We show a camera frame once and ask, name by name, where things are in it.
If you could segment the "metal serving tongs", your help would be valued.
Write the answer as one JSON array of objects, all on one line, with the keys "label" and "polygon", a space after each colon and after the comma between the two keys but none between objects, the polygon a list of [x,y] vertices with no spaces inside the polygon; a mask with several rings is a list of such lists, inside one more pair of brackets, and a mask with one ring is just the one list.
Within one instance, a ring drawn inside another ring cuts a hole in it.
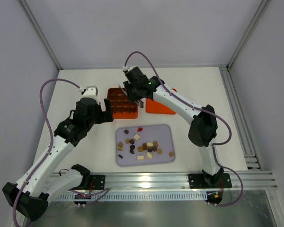
[{"label": "metal serving tongs", "polygon": [[[121,89],[121,91],[129,98],[126,89],[124,87],[121,87],[121,85],[118,85],[118,88]],[[144,102],[141,100],[135,101],[135,103],[137,104],[137,106],[141,109],[144,108]]]}]

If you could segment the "white square chocolate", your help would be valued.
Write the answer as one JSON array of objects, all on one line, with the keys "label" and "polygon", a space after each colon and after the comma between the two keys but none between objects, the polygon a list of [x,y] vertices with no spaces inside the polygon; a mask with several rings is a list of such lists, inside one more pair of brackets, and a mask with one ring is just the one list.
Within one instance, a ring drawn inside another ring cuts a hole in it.
[{"label": "white square chocolate", "polygon": [[139,138],[140,138],[140,136],[139,136],[138,134],[135,134],[135,135],[134,135],[134,139],[135,139],[135,140],[138,140]]}]

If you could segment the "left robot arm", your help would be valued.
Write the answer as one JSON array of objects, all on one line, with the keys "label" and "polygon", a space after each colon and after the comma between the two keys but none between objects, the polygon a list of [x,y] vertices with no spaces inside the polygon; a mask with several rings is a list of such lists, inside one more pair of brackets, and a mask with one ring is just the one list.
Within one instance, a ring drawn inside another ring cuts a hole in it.
[{"label": "left robot arm", "polygon": [[13,208],[13,220],[19,212],[30,221],[43,216],[48,205],[65,191],[86,189],[91,184],[90,171],[75,164],[58,179],[49,177],[61,161],[84,139],[95,124],[113,121],[109,99],[104,100],[105,111],[93,98],[81,98],[69,117],[50,132],[50,144],[30,169],[16,183],[6,183],[2,189]]}]

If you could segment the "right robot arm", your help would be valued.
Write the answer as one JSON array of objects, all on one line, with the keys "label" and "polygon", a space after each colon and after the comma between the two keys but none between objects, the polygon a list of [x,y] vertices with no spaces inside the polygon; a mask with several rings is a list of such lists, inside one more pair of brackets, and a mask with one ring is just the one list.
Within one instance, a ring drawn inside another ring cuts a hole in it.
[{"label": "right robot arm", "polygon": [[158,77],[147,78],[136,66],[124,66],[123,73],[127,78],[123,83],[125,93],[131,102],[138,103],[143,98],[151,99],[168,107],[190,125],[188,138],[199,147],[204,181],[210,187],[219,184],[224,170],[217,164],[217,158],[210,148],[215,142],[218,128],[214,108],[210,105],[195,105],[178,95]]}]

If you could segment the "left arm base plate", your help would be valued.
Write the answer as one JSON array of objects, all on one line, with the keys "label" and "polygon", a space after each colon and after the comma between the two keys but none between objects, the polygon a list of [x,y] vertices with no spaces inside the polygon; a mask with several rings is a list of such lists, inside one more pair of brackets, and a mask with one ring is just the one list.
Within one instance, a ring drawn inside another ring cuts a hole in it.
[{"label": "left arm base plate", "polygon": [[85,190],[103,190],[105,188],[105,175],[88,175],[83,184]]}]

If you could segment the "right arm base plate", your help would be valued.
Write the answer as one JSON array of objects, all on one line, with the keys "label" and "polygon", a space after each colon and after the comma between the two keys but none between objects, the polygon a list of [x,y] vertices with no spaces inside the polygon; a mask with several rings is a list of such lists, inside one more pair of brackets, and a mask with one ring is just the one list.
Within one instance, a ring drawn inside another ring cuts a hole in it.
[{"label": "right arm base plate", "polygon": [[232,182],[228,173],[213,177],[204,174],[189,174],[188,183],[190,189],[232,188]]}]

